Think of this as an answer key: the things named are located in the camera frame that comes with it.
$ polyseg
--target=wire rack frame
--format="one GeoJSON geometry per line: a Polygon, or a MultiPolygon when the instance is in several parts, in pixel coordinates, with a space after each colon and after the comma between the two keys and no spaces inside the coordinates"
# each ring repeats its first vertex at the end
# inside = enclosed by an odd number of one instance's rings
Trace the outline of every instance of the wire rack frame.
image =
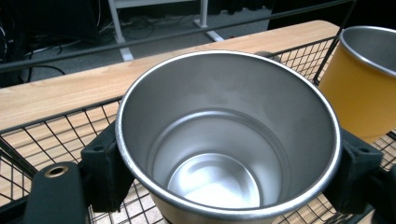
{"type": "MultiPolygon", "coordinates": [[[[315,83],[316,74],[326,69],[325,57],[330,55],[328,52],[335,38],[283,50],[268,58],[315,83]]],[[[115,120],[119,105],[120,98],[116,98],[1,131],[0,206],[29,194],[31,177],[28,174],[34,169],[37,171],[60,161],[80,162],[80,151],[115,120]]],[[[373,146],[384,153],[382,165],[385,169],[395,164],[395,130],[373,146]]],[[[119,212],[94,213],[89,208],[89,214],[92,223],[166,223],[149,192],[137,180],[119,212]]],[[[274,223],[346,223],[350,219],[351,216],[337,213],[327,199],[319,195],[304,207],[278,217],[274,223]]]]}

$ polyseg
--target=orange cup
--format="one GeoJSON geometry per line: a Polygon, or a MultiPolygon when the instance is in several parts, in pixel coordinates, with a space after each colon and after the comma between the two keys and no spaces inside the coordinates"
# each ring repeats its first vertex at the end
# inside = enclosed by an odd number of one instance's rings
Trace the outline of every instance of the orange cup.
{"type": "Polygon", "coordinates": [[[319,83],[341,126],[367,143],[396,127],[396,31],[355,26],[319,83]]]}

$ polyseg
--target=stainless steel cup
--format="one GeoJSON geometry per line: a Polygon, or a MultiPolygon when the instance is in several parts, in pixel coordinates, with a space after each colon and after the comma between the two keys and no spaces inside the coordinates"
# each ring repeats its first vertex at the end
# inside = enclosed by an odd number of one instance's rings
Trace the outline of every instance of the stainless steel cup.
{"type": "Polygon", "coordinates": [[[317,196],[340,133],[322,94],[289,68],[213,50],[148,70],[126,92],[121,155],[173,223],[266,223],[317,196]]]}

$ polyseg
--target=metal wire grid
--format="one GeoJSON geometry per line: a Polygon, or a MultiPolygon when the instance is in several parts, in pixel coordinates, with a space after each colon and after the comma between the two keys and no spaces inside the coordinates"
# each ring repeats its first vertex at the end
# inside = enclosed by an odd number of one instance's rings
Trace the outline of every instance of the metal wire grid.
{"type": "MultiPolygon", "coordinates": [[[[313,81],[332,40],[333,38],[324,39],[269,57],[313,81]]],[[[119,104],[120,98],[0,132],[0,141],[10,146],[1,149],[0,205],[27,195],[31,185],[30,177],[24,174],[23,164],[15,166],[11,162],[13,159],[7,155],[7,150],[18,152],[27,161],[27,165],[37,170],[60,161],[79,162],[80,151],[114,121],[119,104]]],[[[375,147],[384,152],[383,166],[386,169],[395,163],[394,136],[396,132],[374,143],[375,147]]],[[[92,223],[165,223],[148,191],[138,181],[131,186],[118,213],[98,214],[91,208],[89,211],[92,223]]],[[[306,206],[278,217],[274,223],[344,223],[348,219],[349,216],[338,214],[326,198],[319,195],[306,206]]]]}
{"type": "Polygon", "coordinates": [[[28,195],[31,185],[32,179],[0,150],[0,206],[28,195]]]}

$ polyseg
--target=black bracket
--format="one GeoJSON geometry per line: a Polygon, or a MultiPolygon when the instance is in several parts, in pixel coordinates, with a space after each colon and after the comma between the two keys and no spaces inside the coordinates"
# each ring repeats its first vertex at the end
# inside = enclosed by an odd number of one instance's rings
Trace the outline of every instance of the black bracket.
{"type": "Polygon", "coordinates": [[[377,223],[396,223],[396,166],[380,167],[383,154],[342,130],[343,155],[323,194],[338,212],[361,214],[370,204],[377,223]]]}

